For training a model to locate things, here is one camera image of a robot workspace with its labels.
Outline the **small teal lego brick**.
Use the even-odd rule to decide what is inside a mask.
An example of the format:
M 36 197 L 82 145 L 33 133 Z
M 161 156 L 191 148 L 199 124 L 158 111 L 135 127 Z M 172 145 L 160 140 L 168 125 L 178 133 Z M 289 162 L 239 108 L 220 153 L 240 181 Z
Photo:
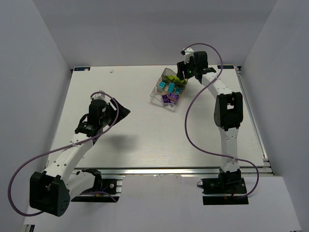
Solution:
M 181 94 L 181 92 L 182 92 L 182 89 L 180 87 L 176 88 L 176 90 L 175 90 L 176 94 Z

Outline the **purple 2x4 lego plate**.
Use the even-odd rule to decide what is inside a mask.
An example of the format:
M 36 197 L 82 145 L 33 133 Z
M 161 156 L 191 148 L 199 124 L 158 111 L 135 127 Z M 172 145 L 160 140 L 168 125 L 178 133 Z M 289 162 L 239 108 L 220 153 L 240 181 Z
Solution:
M 179 95 L 178 94 L 174 94 L 174 93 L 169 93 L 169 100 L 176 102 L 179 100 Z

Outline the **green small lego brick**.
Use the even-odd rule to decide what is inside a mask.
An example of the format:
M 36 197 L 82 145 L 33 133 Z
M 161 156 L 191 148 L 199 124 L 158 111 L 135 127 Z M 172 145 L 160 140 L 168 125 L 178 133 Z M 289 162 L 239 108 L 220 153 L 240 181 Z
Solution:
M 170 76 L 170 80 L 171 80 L 172 82 L 175 82 L 176 77 L 171 75 L 171 76 Z

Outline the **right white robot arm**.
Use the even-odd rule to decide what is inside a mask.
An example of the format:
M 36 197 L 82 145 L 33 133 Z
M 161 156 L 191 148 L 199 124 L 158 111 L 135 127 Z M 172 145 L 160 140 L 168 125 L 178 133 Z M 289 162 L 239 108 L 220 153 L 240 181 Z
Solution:
M 177 77 L 181 80 L 195 77 L 215 98 L 214 123 L 221 136 L 222 163 L 218 178 L 229 184 L 241 179 L 237 137 L 243 121 L 243 95 L 229 89 L 219 78 L 216 70 L 208 66 L 205 51 L 195 52 L 187 48 L 181 52 L 184 61 L 177 63 Z

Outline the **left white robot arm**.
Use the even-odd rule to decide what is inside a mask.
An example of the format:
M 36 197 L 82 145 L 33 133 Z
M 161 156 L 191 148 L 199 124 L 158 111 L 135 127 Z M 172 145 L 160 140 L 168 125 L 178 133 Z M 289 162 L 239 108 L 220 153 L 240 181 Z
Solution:
M 72 199 L 84 192 L 104 190 L 101 172 L 86 168 L 71 176 L 85 154 L 95 145 L 105 127 L 111 127 L 130 114 L 116 99 L 106 102 L 104 97 L 91 99 L 88 113 L 83 115 L 74 131 L 69 147 L 41 173 L 30 178 L 30 207 L 45 213 L 62 216 Z

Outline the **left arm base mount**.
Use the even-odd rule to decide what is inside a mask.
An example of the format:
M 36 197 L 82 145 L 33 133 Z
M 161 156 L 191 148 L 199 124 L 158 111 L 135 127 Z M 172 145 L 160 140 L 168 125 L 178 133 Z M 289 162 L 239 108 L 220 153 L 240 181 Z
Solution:
M 121 193 L 122 180 L 86 168 L 69 179 L 68 189 L 72 202 L 116 203 Z

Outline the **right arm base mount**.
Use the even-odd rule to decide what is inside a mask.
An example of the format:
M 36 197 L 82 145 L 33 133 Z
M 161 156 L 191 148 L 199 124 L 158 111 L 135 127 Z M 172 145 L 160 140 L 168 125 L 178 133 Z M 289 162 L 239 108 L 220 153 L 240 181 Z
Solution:
M 238 184 L 222 187 L 218 178 L 204 178 L 197 182 L 197 187 L 202 189 L 203 205 L 248 205 L 248 197 L 244 178 Z

